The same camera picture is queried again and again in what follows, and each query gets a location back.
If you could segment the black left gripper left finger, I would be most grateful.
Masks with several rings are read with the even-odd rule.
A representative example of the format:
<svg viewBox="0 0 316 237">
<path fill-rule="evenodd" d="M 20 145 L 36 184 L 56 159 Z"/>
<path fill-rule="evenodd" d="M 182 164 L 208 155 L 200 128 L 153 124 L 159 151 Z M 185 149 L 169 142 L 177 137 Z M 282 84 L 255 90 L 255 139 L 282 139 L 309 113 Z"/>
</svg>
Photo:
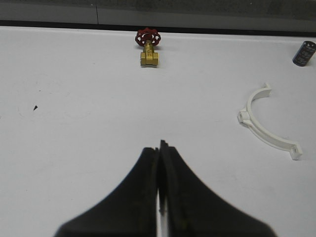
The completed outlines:
<svg viewBox="0 0 316 237">
<path fill-rule="evenodd" d="M 63 224 L 57 237 L 155 237 L 158 150 L 144 148 L 124 180 L 101 202 Z"/>
</svg>

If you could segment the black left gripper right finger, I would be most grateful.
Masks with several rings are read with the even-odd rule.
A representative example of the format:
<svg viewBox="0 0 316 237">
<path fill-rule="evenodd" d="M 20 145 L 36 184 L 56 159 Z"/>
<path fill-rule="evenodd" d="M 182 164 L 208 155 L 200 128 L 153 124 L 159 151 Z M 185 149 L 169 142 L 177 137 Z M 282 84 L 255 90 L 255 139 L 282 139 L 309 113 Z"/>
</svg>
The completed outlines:
<svg viewBox="0 0 316 237">
<path fill-rule="evenodd" d="M 270 226 L 209 189 L 164 140 L 159 149 L 158 187 L 170 237 L 275 236 Z"/>
</svg>

